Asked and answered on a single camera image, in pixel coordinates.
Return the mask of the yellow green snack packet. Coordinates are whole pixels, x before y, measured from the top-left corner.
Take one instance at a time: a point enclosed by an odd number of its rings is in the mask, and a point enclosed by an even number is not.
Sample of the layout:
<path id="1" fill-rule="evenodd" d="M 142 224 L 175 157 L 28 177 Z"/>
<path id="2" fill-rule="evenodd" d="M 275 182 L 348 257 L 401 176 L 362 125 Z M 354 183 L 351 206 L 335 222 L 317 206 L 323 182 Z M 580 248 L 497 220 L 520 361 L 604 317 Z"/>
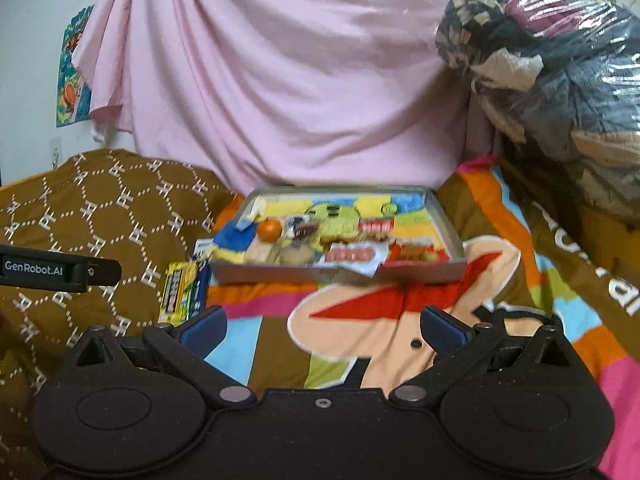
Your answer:
<path id="1" fill-rule="evenodd" d="M 168 266 L 158 322 L 173 326 L 186 322 L 192 310 L 197 277 L 195 261 L 173 262 Z"/>

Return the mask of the blue white tube packet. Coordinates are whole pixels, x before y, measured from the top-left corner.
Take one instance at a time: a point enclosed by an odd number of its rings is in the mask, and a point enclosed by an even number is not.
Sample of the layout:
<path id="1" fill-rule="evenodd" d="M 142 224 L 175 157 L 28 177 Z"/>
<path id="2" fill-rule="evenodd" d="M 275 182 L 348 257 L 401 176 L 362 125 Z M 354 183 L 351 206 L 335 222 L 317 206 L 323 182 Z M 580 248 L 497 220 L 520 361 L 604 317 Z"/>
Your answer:
<path id="1" fill-rule="evenodd" d="M 212 238 L 199 238 L 194 246 L 193 260 L 196 262 L 196 279 L 194 282 L 191 312 L 197 315 L 206 306 L 206 297 L 210 282 L 209 258 L 214 250 Z"/>

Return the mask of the red snack packet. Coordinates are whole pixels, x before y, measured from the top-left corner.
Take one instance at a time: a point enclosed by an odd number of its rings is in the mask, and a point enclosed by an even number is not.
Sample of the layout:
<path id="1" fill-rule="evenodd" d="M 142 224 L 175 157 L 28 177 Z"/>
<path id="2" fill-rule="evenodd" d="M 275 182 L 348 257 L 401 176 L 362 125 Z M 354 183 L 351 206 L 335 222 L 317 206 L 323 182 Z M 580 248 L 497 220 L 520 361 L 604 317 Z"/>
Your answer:
<path id="1" fill-rule="evenodd" d="M 390 252 L 384 266 L 426 266 L 431 263 L 448 262 L 450 257 L 445 249 L 437 248 L 428 243 L 399 243 L 390 244 Z"/>

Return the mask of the beige rice cracker bar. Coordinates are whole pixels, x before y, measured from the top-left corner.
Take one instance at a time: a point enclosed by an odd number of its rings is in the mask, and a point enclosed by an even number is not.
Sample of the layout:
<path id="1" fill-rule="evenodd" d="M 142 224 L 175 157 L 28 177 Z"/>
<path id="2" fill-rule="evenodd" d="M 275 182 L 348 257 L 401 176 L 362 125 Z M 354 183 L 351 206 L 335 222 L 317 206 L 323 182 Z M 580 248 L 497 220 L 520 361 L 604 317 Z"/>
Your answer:
<path id="1" fill-rule="evenodd" d="M 246 264 L 273 264 L 280 254 L 280 244 L 278 242 L 264 242 L 256 237 L 244 252 L 244 262 Z"/>

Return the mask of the pink sausage packet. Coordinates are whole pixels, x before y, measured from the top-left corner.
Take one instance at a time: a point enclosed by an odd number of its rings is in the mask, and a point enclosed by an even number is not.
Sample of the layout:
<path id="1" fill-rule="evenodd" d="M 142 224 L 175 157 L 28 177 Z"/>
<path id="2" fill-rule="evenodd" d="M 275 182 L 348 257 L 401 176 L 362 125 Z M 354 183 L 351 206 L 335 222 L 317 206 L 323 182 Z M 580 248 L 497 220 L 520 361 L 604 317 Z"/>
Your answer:
<path id="1" fill-rule="evenodd" d="M 386 261 L 390 248 L 386 243 L 334 244 L 326 252 L 322 262 L 372 278 Z"/>

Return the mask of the quail egg packet red label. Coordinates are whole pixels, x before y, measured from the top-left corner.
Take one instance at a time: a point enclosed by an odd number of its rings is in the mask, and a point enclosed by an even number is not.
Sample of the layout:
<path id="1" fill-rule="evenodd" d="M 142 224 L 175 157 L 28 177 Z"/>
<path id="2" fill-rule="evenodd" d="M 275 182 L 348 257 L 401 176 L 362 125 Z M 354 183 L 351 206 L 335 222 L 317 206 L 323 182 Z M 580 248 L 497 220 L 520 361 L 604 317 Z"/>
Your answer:
<path id="1" fill-rule="evenodd" d="M 393 238 L 394 226 L 395 220 L 393 218 L 360 219 L 357 240 L 386 243 Z"/>

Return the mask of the orange mandarin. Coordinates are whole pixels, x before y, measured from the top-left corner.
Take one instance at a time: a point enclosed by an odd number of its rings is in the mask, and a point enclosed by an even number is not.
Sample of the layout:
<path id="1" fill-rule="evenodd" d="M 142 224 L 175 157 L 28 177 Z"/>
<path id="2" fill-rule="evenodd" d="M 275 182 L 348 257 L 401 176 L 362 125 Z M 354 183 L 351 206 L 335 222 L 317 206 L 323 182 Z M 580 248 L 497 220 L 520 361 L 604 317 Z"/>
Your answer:
<path id="1" fill-rule="evenodd" d="M 256 234 L 258 238 L 264 242 L 273 244 L 280 240 L 283 226 L 278 218 L 267 218 L 258 223 Z"/>

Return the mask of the round biscuit packet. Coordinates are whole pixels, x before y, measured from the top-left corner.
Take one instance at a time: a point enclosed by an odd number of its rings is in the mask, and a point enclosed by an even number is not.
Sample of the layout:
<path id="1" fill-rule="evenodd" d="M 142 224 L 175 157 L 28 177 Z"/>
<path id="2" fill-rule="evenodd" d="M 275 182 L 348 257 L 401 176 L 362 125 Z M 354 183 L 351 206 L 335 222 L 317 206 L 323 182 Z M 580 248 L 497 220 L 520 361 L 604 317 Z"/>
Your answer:
<path id="1" fill-rule="evenodd" d="M 316 260 L 317 253 L 308 244 L 291 244 L 280 251 L 280 263 L 284 266 L 308 266 Z"/>

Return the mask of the small dark jerky packet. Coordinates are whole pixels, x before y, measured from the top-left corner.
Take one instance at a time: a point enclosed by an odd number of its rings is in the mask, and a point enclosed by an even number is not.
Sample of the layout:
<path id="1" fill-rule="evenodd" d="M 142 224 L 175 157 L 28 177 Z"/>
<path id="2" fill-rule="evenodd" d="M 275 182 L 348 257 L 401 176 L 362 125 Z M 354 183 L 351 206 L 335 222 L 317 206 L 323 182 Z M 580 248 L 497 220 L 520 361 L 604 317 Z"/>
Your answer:
<path id="1" fill-rule="evenodd" d="M 306 238 L 313 237 L 319 229 L 320 223 L 318 221 L 299 221 L 294 222 L 292 226 L 288 228 L 289 240 L 306 240 Z"/>

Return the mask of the colourful cartoon monkey blanket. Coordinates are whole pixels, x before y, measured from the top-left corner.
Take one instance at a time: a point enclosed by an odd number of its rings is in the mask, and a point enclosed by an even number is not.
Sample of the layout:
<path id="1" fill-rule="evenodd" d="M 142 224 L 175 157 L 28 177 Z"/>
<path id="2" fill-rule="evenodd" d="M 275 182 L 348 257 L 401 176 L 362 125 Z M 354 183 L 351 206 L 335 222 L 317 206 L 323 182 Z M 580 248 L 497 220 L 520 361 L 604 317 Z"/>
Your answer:
<path id="1" fill-rule="evenodd" d="M 502 315 L 513 335 L 548 321 L 564 334 L 610 402 L 615 430 L 600 467 L 639 474 L 639 286 L 598 266 L 544 207 L 495 165 L 463 167 L 438 191 L 468 267 L 442 285 L 213 286 L 227 335 L 208 362 L 255 392 L 268 388 L 390 391 L 429 368 L 420 313 L 465 324 Z"/>

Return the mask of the brown PF patterned pillow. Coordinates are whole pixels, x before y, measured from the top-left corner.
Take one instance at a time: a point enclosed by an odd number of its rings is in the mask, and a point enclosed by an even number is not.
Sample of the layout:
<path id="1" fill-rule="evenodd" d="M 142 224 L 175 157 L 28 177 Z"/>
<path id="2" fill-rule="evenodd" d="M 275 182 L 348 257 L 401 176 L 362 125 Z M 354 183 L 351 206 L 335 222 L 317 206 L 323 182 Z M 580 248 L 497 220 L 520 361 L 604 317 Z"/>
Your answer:
<path id="1" fill-rule="evenodd" d="M 118 284 L 84 294 L 1 289 L 2 478 L 46 473 L 32 404 L 85 329 L 137 335 L 155 323 L 168 264 L 189 259 L 234 198 L 209 170 L 121 150 L 76 155 L 2 188 L 3 244 L 122 266 Z"/>

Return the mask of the grey tray with drawing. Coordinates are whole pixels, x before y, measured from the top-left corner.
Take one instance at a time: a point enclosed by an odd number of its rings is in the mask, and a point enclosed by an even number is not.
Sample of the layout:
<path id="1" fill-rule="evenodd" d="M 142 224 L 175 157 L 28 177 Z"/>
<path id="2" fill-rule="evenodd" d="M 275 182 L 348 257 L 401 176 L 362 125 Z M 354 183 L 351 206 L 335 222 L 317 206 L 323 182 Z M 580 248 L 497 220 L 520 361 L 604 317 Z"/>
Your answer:
<path id="1" fill-rule="evenodd" d="M 273 264 L 246 264 L 244 252 L 258 237 L 258 223 L 278 218 L 283 231 L 280 251 L 295 244 L 308 244 L 317 260 L 308 266 L 284 266 L 280 254 Z M 372 278 L 327 266 L 324 255 L 334 244 L 362 243 L 357 240 L 360 219 L 393 218 L 393 238 L 386 242 L 434 244 L 445 249 L 450 260 L 426 266 L 382 266 Z M 319 229 L 306 240 L 289 240 L 294 222 L 318 221 Z M 369 285 L 397 282 L 439 284 L 460 280 L 466 267 L 458 234 L 432 191 L 420 186 L 279 186 L 258 188 L 247 195 L 238 211 L 214 238 L 209 258 L 220 284 L 318 283 Z"/>

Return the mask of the pink bed sheet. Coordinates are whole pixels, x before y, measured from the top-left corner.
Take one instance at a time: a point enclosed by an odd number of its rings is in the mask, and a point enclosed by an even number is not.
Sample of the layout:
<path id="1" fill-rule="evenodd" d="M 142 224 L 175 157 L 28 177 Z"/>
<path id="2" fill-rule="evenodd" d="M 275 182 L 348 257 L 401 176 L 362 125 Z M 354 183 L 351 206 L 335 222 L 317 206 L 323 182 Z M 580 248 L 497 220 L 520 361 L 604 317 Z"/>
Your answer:
<path id="1" fill-rule="evenodd" d="M 94 122 L 235 191 L 436 188 L 500 146 L 437 54 L 447 2 L 98 0 L 73 62 Z"/>

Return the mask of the clear bag of clothes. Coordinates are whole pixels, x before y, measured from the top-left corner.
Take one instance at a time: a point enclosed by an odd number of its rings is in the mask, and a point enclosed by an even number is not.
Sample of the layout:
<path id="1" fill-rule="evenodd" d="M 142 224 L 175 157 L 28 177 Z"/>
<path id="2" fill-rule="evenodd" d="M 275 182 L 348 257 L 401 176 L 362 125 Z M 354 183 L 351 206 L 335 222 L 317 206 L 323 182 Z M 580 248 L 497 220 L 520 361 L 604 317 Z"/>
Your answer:
<path id="1" fill-rule="evenodd" d="M 449 0 L 435 44 L 580 200 L 639 220 L 639 19 L 616 0 Z"/>

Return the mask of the wooden bed frame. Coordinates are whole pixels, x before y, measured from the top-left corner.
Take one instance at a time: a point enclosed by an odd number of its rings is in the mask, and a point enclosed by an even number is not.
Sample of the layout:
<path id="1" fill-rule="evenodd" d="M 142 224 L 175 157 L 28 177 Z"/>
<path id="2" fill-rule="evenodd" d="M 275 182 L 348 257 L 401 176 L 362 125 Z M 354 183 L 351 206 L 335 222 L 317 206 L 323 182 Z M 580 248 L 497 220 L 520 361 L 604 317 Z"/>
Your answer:
<path id="1" fill-rule="evenodd" d="M 579 244 L 594 263 L 639 285 L 639 229 L 590 206 L 579 206 Z"/>

